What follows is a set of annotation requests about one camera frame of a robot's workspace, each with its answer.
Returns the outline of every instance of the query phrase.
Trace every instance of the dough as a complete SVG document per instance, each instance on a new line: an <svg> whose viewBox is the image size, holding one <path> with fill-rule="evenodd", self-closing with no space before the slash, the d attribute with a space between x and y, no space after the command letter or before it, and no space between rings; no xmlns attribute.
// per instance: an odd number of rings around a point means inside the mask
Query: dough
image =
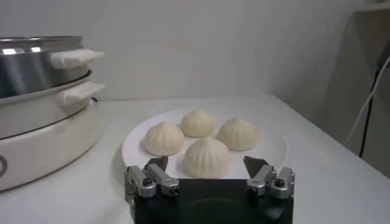
<svg viewBox="0 0 390 224"><path fill-rule="evenodd" d="M222 142L212 137L202 138L188 148L184 165L192 177L216 178L228 173L230 151Z"/></svg>
<svg viewBox="0 0 390 224"><path fill-rule="evenodd" d="M217 139L232 150L250 149L255 146L257 138L257 127L242 117L226 121L217 135Z"/></svg>
<svg viewBox="0 0 390 224"><path fill-rule="evenodd" d="M147 131L144 145L145 149L153 155L172 155L182 149L184 135L175 125L161 122Z"/></svg>
<svg viewBox="0 0 390 224"><path fill-rule="evenodd" d="M215 118L205 110L195 109L182 119L183 134L188 137L206 137L214 131Z"/></svg>

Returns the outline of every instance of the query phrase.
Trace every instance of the shelf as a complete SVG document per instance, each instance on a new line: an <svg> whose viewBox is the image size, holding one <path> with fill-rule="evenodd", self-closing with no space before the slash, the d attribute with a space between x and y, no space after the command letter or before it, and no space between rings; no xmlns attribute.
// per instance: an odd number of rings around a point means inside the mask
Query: shelf
<svg viewBox="0 0 390 224"><path fill-rule="evenodd" d="M372 11L379 11L379 10L390 10L390 1L387 2L375 2L375 3L368 3L362 6L359 6L356 8L356 12L372 12Z"/></svg>

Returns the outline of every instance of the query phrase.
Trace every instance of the screw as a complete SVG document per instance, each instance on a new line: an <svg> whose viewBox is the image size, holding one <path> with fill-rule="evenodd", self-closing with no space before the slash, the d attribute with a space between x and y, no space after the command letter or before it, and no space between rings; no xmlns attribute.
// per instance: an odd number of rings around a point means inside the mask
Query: screw
<svg viewBox="0 0 390 224"><path fill-rule="evenodd" d="M285 181L283 179L276 179L275 186L277 186L277 187L284 187L285 186Z"/></svg>
<svg viewBox="0 0 390 224"><path fill-rule="evenodd" d="M143 186L149 186L152 184L152 180L149 179L149 178L145 178L143 181L142 181L142 185Z"/></svg>
<svg viewBox="0 0 390 224"><path fill-rule="evenodd" d="M179 195L179 189L178 189L178 188L172 188L172 189L169 191L169 194L170 194L172 197L178 196L178 195Z"/></svg>

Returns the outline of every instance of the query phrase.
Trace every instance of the black cable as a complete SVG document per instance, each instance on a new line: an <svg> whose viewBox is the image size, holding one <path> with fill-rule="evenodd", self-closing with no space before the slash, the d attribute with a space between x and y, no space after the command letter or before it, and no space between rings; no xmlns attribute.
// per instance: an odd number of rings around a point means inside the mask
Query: black cable
<svg viewBox="0 0 390 224"><path fill-rule="evenodd" d="M380 68L375 72L375 77L374 77L374 81L372 82L370 93L372 92L372 90L374 90L374 86L378 80L379 72L380 72ZM363 138L361 140L361 146L360 146L360 152L359 152L360 158L363 156L364 147L366 146L367 131L368 131L368 125L369 125L370 117L371 117L371 109L372 109L373 99L374 99L374 96L371 97L370 102L368 104L366 123L364 124Z"/></svg>
<svg viewBox="0 0 390 224"><path fill-rule="evenodd" d="M375 72L375 77L374 77L374 81L372 82L370 93L374 90L375 84L377 84L380 70L385 65L386 60L389 56L390 56L390 40L387 42L385 49L383 50L382 54L380 55L379 61L377 63L378 69ZM367 131L368 131L368 125L369 125L370 117L371 117L371 109L372 109L373 99L374 99L374 96L371 97L371 99L369 101L369 105L368 105L366 123L364 124L363 138L361 140L361 146L360 146L360 152L359 152L360 158L363 156L364 147L366 146Z"/></svg>

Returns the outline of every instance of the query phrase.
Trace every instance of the power cord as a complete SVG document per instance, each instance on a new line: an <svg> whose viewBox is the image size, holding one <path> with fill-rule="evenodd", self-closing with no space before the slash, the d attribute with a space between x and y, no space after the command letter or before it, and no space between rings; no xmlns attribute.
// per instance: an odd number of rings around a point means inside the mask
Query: power cord
<svg viewBox="0 0 390 224"><path fill-rule="evenodd" d="M371 116L371 109L372 109L372 98L374 96L374 93L376 92L378 88L378 84L380 82L380 79L382 75L384 74L385 69L389 66L390 63L390 42L388 42L387 46L385 47L385 50L383 51L381 58L378 62L378 67L380 68L379 70L376 71L375 77L374 77L374 82L371 86L371 92L363 106L361 107L359 114L357 118L355 119L355 123L352 126L352 129L349 131L349 134L347 135L346 139L342 143L343 145L346 145L349 141L350 138L353 135L353 132L355 131L360 118L362 117L364 113L364 109L369 106L368 111L367 111L367 117L366 117L366 123L364 125L364 131L363 131L363 138L362 138L362 143L360 147L360 152L359 152L359 157L361 158L364 152L364 146L366 145L366 137L367 137L367 131L368 131L368 126L369 126L369 121L370 121L370 116Z"/></svg>

